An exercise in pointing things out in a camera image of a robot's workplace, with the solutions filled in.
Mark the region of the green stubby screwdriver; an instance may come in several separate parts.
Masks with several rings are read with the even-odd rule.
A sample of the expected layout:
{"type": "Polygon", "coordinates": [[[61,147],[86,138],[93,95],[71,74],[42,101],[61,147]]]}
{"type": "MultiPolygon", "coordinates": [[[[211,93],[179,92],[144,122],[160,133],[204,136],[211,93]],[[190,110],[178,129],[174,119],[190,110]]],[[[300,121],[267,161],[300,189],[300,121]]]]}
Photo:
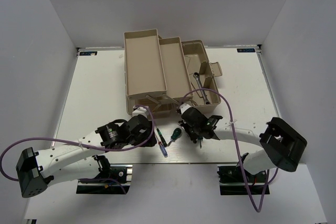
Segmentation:
{"type": "Polygon", "coordinates": [[[180,136],[182,135],[182,130],[180,128],[176,128],[170,138],[169,143],[167,144],[170,146],[173,142],[175,142],[180,136]]]}
{"type": "Polygon", "coordinates": [[[200,146],[200,148],[202,148],[202,141],[203,141],[203,138],[202,138],[201,136],[199,136],[199,137],[197,138],[197,140],[198,140],[198,142],[199,142],[199,146],[200,146]]]}

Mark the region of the black green precision screwdriver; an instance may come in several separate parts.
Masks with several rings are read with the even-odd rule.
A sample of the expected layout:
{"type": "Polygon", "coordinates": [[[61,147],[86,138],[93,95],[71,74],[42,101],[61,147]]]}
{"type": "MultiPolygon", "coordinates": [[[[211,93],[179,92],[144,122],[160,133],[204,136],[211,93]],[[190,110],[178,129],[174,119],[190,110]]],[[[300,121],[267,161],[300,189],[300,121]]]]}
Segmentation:
{"type": "Polygon", "coordinates": [[[167,147],[167,142],[166,142],[165,138],[163,137],[161,131],[160,131],[157,127],[156,127],[156,131],[157,131],[157,133],[158,133],[158,136],[159,136],[159,138],[160,138],[160,140],[161,140],[163,146],[164,146],[164,147],[167,147]]]}

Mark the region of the red blue handle screwdriver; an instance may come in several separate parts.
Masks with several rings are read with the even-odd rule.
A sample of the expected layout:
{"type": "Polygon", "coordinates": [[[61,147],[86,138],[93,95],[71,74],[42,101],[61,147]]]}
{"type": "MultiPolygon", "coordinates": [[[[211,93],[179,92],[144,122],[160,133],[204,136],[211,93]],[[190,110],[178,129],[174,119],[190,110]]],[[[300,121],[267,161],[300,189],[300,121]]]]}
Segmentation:
{"type": "Polygon", "coordinates": [[[164,145],[163,145],[161,142],[158,142],[158,145],[159,145],[159,148],[160,148],[160,150],[161,150],[163,156],[164,156],[165,158],[167,158],[167,157],[168,157],[168,154],[167,154],[167,151],[166,151],[164,145]]]}

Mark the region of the large silver ratchet wrench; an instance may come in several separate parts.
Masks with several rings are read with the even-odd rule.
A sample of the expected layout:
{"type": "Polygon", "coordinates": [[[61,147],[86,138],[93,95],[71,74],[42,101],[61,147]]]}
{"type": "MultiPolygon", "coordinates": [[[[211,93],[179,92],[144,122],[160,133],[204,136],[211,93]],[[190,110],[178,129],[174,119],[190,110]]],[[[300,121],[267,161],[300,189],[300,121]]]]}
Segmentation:
{"type": "Polygon", "coordinates": [[[197,85],[198,85],[198,87],[199,87],[199,89],[200,89],[200,92],[201,92],[201,94],[202,94],[204,103],[205,103],[206,105],[210,104],[210,101],[209,101],[208,98],[207,98],[207,94],[206,94],[205,91],[203,90],[203,85],[202,85],[202,83],[201,83],[200,74],[199,74],[198,72],[195,72],[195,73],[193,73],[193,77],[195,78],[196,83],[197,83],[197,85]]]}

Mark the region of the beige plastic toolbox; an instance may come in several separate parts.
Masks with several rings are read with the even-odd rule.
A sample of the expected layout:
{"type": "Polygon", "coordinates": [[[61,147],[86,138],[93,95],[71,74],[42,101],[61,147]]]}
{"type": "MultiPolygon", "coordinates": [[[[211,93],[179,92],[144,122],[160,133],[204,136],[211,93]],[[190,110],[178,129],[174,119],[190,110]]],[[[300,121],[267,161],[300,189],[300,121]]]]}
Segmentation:
{"type": "Polygon", "coordinates": [[[150,108],[155,118],[170,116],[180,102],[211,113],[221,99],[216,78],[223,72],[211,62],[201,40],[162,38],[156,29],[124,33],[126,108],[137,104],[150,108]],[[210,104],[204,103],[193,73],[200,75],[210,104]]]}

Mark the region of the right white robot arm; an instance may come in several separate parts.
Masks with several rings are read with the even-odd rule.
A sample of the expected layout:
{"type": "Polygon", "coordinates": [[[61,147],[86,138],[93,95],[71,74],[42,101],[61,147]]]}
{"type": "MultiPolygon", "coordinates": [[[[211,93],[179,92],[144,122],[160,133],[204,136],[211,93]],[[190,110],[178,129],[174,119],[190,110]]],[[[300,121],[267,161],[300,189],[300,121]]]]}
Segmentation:
{"type": "Polygon", "coordinates": [[[192,141],[199,138],[237,140],[261,147],[241,156],[238,177],[247,182],[261,171],[278,168],[295,172],[307,147],[307,140],[281,118],[273,117],[265,125],[230,121],[219,115],[207,118],[197,108],[182,104],[178,109],[181,127],[192,141]]]}

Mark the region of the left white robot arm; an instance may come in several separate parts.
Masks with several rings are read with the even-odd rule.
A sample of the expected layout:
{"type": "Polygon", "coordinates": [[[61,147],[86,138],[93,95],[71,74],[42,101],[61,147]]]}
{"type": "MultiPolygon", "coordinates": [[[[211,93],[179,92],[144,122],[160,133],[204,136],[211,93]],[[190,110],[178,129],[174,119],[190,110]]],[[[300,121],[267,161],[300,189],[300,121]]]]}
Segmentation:
{"type": "Polygon", "coordinates": [[[107,150],[120,151],[127,145],[153,147],[156,140],[152,130],[151,121],[136,115],[128,121],[120,119],[103,125],[74,145],[23,150],[16,165],[22,197],[34,197],[52,185],[71,180],[107,186],[124,184],[126,171],[111,166],[107,150]]]}

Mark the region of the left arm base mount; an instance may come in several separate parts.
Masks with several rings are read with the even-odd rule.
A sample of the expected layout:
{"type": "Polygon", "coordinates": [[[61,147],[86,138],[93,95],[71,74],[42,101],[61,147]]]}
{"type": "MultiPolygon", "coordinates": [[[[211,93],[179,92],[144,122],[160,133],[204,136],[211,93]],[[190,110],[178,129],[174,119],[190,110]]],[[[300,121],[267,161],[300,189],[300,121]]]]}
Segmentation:
{"type": "Polygon", "coordinates": [[[98,174],[94,178],[80,179],[76,194],[126,195],[132,180],[132,165],[112,165],[105,156],[94,156],[98,174]]]}

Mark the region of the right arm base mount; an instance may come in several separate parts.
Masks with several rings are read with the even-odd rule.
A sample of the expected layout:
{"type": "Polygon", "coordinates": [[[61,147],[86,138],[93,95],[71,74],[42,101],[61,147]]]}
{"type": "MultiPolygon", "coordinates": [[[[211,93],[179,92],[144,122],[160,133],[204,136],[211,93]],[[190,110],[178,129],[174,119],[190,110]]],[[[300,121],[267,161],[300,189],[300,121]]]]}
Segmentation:
{"type": "MultiPolygon", "coordinates": [[[[236,165],[219,165],[217,174],[222,196],[248,195],[239,167],[236,165]]],[[[256,175],[246,172],[246,178],[251,194],[262,195],[264,183],[266,182],[266,171],[259,172],[256,175]]]]}

